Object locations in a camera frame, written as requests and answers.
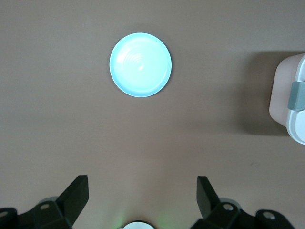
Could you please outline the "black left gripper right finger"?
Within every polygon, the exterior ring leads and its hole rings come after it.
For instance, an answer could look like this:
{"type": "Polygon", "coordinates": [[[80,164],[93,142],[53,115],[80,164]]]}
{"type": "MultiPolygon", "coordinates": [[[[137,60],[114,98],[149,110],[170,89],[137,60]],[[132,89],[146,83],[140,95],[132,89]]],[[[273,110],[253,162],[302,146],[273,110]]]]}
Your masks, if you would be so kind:
{"type": "Polygon", "coordinates": [[[202,218],[190,229],[293,229],[277,211],[261,209],[252,216],[237,202],[220,199],[206,176],[197,177],[196,200],[202,218]]]}

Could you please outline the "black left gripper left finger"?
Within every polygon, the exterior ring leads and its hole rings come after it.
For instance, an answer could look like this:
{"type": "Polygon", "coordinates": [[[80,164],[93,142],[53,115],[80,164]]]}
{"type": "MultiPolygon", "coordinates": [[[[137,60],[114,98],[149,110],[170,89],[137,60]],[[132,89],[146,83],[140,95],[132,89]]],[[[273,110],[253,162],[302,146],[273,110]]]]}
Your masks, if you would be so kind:
{"type": "Polygon", "coordinates": [[[79,175],[58,197],[47,198],[23,214],[0,208],[0,229],[72,229],[88,200],[88,176],[79,175]]]}

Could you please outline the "white lidded storage box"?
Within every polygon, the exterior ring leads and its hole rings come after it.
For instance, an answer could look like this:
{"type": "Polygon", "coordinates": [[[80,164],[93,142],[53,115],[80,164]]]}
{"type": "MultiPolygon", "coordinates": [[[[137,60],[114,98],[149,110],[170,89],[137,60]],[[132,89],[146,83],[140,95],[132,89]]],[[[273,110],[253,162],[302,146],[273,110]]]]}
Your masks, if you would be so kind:
{"type": "Polygon", "coordinates": [[[305,145],[305,53],[287,57],[275,71],[270,116],[305,145]]]}

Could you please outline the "brown table cover cloth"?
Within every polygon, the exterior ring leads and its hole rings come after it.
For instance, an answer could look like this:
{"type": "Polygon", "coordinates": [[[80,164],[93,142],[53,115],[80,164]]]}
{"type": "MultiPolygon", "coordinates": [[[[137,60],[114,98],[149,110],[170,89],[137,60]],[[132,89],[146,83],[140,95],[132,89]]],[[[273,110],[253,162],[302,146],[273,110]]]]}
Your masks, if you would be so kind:
{"type": "Polygon", "coordinates": [[[189,229],[196,180],[305,229],[305,146],[269,115],[278,64],[305,53],[305,0],[0,0],[0,208],[25,212],[87,175],[74,229],[189,229]],[[113,82],[124,36],[172,57],[157,94],[113,82]]]}

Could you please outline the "light blue round plate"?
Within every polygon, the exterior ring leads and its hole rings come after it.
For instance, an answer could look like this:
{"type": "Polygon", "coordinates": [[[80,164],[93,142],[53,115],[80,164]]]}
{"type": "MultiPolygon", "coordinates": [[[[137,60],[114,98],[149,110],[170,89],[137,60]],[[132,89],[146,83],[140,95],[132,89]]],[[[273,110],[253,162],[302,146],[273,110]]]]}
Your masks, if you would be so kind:
{"type": "Polygon", "coordinates": [[[159,93],[172,73],[172,58],[158,37],[137,32],[120,39],[109,59],[113,82],[125,94],[145,98],[159,93]]]}

